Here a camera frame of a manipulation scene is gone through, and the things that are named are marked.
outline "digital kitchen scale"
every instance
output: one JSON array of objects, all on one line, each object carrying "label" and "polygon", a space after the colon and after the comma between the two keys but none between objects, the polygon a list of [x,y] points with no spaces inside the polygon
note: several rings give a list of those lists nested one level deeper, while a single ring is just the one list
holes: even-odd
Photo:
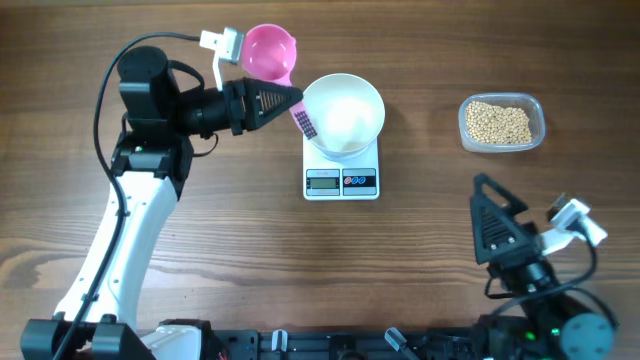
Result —
[{"label": "digital kitchen scale", "polygon": [[375,200],[380,196],[378,139],[340,160],[328,159],[303,139],[302,159],[302,193],[307,200]]}]

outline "pink cup handle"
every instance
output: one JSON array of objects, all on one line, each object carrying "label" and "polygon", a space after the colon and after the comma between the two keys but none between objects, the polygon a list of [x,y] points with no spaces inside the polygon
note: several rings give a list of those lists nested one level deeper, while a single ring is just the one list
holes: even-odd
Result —
[{"label": "pink cup handle", "polygon": [[311,118],[307,113],[307,108],[304,107],[304,103],[302,101],[289,108],[289,112],[293,117],[293,121],[296,123],[296,125],[298,125],[298,129],[302,131],[307,139],[311,139],[314,136],[318,135],[316,129],[313,128]]}]

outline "wooden table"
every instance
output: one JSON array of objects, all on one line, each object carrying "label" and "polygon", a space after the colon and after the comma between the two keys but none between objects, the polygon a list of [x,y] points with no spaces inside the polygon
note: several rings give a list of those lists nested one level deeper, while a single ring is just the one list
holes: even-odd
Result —
[{"label": "wooden table", "polygon": [[[289,115],[255,133],[220,134],[213,155],[195,160],[160,235],[140,328],[176,317],[209,319],[217,329],[469,325],[500,303],[482,295],[487,274],[474,261],[470,228],[471,180],[486,172],[525,200],[543,228],[561,192],[593,205],[610,236],[585,286],[621,320],[614,358],[637,358],[637,3],[120,2],[14,8],[20,2],[12,0],[0,10],[0,358],[20,357],[27,319],[52,314],[100,222],[108,183],[91,119],[115,53],[146,32],[246,31],[265,22],[297,38],[297,86],[346,72],[382,94],[380,199],[307,202],[302,139]],[[148,44],[213,86],[210,51],[179,40]],[[231,66],[223,72],[243,75]],[[107,154],[124,112],[118,81],[111,79],[102,112]],[[540,101],[545,141],[524,153],[465,151],[458,107],[472,94],[500,91]],[[587,260],[581,244],[552,257],[562,279]]]}]

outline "clear plastic container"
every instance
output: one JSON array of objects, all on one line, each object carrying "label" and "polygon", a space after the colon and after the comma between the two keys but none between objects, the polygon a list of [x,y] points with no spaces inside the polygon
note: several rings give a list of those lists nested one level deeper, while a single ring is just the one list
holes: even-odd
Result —
[{"label": "clear plastic container", "polygon": [[[524,110],[529,118],[529,130],[531,131],[531,142],[526,144],[483,144],[473,140],[467,131],[467,106],[472,101],[480,101],[490,105],[501,107],[516,107]],[[473,152],[511,152],[533,149],[540,145],[546,135],[544,124],[544,114],[538,100],[532,96],[520,93],[488,93],[477,94],[469,97],[460,105],[458,111],[458,125],[460,126],[460,137],[462,146]]]}]

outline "white ceramic bowl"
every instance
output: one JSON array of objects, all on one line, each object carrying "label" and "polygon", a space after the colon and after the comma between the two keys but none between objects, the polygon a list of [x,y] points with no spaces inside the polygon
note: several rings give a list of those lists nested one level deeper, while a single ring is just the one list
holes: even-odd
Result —
[{"label": "white ceramic bowl", "polygon": [[384,125],[384,103],[365,79],[331,74],[304,91],[304,105],[318,133],[311,143],[330,158],[349,157],[364,150]]}]

